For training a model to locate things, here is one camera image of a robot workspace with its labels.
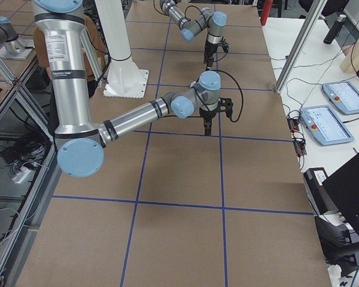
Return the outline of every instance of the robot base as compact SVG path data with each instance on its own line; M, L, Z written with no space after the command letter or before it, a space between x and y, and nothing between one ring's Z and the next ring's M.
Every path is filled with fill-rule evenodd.
M104 96L143 98L148 76L148 70L138 69L133 62L123 67L112 62Z

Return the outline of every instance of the robotic arm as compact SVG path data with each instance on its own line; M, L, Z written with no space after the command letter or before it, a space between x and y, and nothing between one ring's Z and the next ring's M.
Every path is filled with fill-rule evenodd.
M206 70L210 69L214 62L214 54L218 47L222 47L225 53L229 52L229 44L223 38L223 27L226 25L226 14L210 8L202 8L198 19L191 21L177 7L176 0L160 0L162 11L176 23L181 30L181 35L186 41L191 41L201 31L208 28L208 36L205 42L203 63Z
M0 16L0 46L3 43L5 43L7 52L13 56L21 53L26 48L11 22L6 17Z
M100 169L103 148L144 124L174 112L186 118L195 110L218 105L221 80L206 71L184 92L170 92L113 120L98 125L89 110L80 34L85 28L81 1L34 0L36 25L44 32L60 125L55 131L57 161L72 176L85 177Z

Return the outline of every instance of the white plug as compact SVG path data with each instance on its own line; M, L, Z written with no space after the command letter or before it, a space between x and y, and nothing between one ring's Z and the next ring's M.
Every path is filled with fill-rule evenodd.
M22 166L20 170L11 179L15 184L21 184L30 173L30 169L25 166Z

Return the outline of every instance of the white stand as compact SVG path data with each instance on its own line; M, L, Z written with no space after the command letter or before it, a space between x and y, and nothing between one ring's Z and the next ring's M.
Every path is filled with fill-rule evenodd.
M121 1L96 0L96 6L112 57L104 95L144 97L149 71L138 69L130 56Z

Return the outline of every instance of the white table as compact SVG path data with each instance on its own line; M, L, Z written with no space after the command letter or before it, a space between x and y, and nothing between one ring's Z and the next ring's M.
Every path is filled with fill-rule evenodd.
M303 24L302 19L278 19L269 18L265 27L263 27L264 37L266 38L269 54L273 59L284 59L296 40L300 28ZM331 45L323 43L323 39L328 32L328 27L323 20L317 21L297 63L299 65L313 65L320 64L329 59L334 58L338 52L340 52L340 46L336 41L333 41ZM329 61L324 65L313 67L300 67L294 68L289 79L300 78L310 83L329 83L335 81L346 80L355 76L355 74L345 74L340 69L345 56L343 54L338 55L334 61ZM278 78L285 60L272 60L275 76ZM354 77L350 80L356 88L359 89L359 79ZM298 100L299 102L306 103L303 107L317 106L317 105L331 105L328 98L323 93L320 85L309 85L299 80L292 80L288 84L288 94ZM300 109L300 104L295 100L292 100L287 96L287 88L285 87L281 93L283 103L288 105L291 109ZM357 115L342 115L336 108L333 108L339 118L342 121L351 120L359 117ZM312 135L304 128L303 134L306 138L306 151L305 164L302 172L311 167L324 167L328 175L335 172L340 166L347 162L355 155L355 148L359 151L359 120L346 124L349 131L355 137L355 141L340 145L321 146Z

